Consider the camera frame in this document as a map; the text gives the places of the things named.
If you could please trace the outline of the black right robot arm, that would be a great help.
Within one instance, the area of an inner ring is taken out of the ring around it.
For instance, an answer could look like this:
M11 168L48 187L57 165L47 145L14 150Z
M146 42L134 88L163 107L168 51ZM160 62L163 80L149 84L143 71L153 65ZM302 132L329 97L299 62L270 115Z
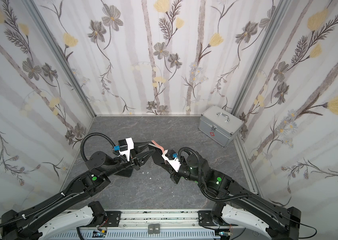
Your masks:
M212 218L219 225L237 225L270 240L301 240L301 211L284 208L261 198L228 175L214 170L197 151L182 147L178 152L150 145L154 163L166 170L171 180L195 182L201 194L215 203Z

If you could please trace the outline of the pink phone case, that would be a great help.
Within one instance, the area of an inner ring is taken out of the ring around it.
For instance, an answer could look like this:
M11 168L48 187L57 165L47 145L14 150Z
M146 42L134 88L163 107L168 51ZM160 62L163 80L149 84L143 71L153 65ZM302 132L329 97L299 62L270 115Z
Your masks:
M165 152L165 149L161 145L159 145L156 141L151 140L151 142L156 148L161 150L162 154Z

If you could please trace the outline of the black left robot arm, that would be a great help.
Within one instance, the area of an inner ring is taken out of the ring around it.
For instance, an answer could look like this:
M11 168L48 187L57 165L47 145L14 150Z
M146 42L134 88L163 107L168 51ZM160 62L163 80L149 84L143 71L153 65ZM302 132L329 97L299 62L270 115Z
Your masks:
M99 151L87 159L85 143L91 137L101 137L111 144L117 163L106 166L108 156ZM154 141L135 143L132 138L115 144L102 133L86 135L80 145L80 154L88 170L75 177L65 189L42 203L19 213L8 211L2 216L0 223L1 236L4 240L39 240L44 237L41 227L71 206L80 203L105 189L110 184L109 177L129 169L138 170L143 166L154 150L146 151Z

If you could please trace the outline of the black smartphone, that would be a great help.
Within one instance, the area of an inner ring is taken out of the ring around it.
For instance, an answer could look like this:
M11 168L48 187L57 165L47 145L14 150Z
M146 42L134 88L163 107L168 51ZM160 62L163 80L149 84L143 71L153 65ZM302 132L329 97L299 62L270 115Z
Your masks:
M152 143L149 144L149 150L153 150L155 149L156 152L152 155L152 159L153 159L153 162L154 162L154 157L159 157L159 156L162 156L162 152L160 149L156 148Z

